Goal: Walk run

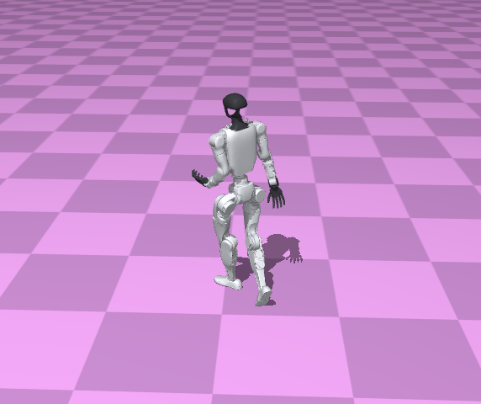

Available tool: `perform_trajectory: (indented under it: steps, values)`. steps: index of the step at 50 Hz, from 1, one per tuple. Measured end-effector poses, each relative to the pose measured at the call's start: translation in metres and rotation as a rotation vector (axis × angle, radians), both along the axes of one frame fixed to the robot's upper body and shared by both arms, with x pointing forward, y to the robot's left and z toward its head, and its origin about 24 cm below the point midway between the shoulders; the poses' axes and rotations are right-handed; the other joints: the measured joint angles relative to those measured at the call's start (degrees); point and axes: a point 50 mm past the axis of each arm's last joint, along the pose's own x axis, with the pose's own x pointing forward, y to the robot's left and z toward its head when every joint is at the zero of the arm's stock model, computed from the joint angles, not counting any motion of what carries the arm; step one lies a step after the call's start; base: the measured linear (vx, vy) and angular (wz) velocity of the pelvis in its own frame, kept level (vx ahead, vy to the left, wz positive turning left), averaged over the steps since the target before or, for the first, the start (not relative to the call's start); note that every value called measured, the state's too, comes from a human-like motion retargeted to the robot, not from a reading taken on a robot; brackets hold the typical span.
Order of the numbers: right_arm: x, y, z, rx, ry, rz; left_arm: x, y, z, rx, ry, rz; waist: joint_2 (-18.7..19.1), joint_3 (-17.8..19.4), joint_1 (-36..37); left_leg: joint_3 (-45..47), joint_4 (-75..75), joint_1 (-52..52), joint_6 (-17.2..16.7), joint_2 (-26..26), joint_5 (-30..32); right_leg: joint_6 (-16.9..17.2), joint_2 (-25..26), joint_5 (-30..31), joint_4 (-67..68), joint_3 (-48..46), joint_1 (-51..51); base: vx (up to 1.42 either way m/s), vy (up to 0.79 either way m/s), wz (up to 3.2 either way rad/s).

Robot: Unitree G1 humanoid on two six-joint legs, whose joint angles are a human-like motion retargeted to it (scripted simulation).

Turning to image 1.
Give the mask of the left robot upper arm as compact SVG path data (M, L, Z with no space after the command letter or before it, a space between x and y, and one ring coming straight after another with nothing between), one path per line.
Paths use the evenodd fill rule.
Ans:
M219 168L223 171L224 176L227 176L231 172L231 168L227 162L227 156L225 154L225 132L221 131L215 133L209 138L209 146L213 150L215 161L219 164Z

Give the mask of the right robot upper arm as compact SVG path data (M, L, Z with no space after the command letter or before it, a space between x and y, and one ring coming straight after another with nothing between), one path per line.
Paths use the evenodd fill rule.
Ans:
M259 121L251 121L256 127L256 143L260 150L257 151L257 155L260 160L266 160L270 157L267 141L267 127Z

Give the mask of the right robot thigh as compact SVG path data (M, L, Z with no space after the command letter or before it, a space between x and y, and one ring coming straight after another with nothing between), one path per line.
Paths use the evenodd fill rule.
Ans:
M246 247L249 250L257 250L260 247L260 240L257 235L258 221L261 213L260 202L266 196L266 192L261 187L254 184L255 196L243 204L244 223L246 231Z

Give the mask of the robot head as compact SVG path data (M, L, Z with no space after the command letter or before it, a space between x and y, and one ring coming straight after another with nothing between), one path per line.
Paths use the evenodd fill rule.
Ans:
M242 95L238 93L231 93L225 96L223 98L223 105L225 107L226 115L231 118L231 130L239 131L248 128L248 124L243 122L240 115L240 109L243 109L247 106L246 99ZM229 115L228 109L234 109L236 111L232 115Z

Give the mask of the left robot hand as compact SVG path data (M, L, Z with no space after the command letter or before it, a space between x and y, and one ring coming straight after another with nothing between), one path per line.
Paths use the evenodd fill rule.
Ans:
M196 171L196 172L194 172L194 171L195 171L195 170L192 170L192 176L193 176L199 183L201 183L201 184L204 186L204 183L207 183L207 182L209 181L209 179L206 178L206 177L202 178L203 175L202 175L201 177L199 177L199 174L200 174L200 173L198 173L198 176L197 176L197 175L196 175L197 171ZM204 187L206 187L206 186L204 186Z

